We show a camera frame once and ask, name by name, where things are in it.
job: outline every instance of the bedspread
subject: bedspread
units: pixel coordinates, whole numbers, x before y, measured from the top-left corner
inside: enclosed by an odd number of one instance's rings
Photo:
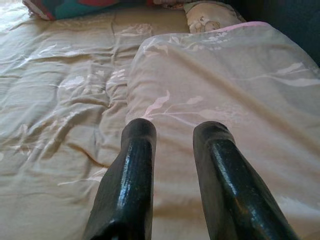
[[[193,130],[226,125],[303,240],[320,236],[320,70],[264,22],[146,40],[132,62],[127,122],[152,121],[154,239],[209,239]]]
[[[0,1],[1,240],[81,239],[120,150],[131,61],[147,38],[187,32],[183,12],[47,22]]]

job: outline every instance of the mattress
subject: mattress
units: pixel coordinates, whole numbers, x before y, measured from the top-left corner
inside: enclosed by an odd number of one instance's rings
[[[0,239],[79,240],[120,151],[131,62],[185,13],[134,7],[54,22],[0,3]]]

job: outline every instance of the teal and red fabric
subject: teal and red fabric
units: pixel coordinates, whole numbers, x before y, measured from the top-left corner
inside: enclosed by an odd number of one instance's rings
[[[152,3],[152,0],[22,0],[33,13],[45,20],[57,20],[97,12],[119,3]]]

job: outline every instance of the beige bedsheet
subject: beige bedsheet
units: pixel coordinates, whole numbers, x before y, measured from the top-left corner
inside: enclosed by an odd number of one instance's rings
[[[270,25],[149,38],[128,111],[157,129],[154,239],[209,239],[192,143],[204,121],[229,128],[301,239],[320,239],[320,70]]]
[[[0,240],[80,240],[120,150],[131,61],[147,38],[187,33],[146,7],[48,22],[0,1]]]

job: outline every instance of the pillow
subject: pillow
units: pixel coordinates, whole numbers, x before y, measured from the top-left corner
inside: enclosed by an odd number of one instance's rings
[[[97,12],[117,3],[152,0],[22,0],[32,14],[45,20],[65,19]]]
[[[184,5],[190,32],[201,33],[240,24],[245,20],[227,4],[197,1]]]

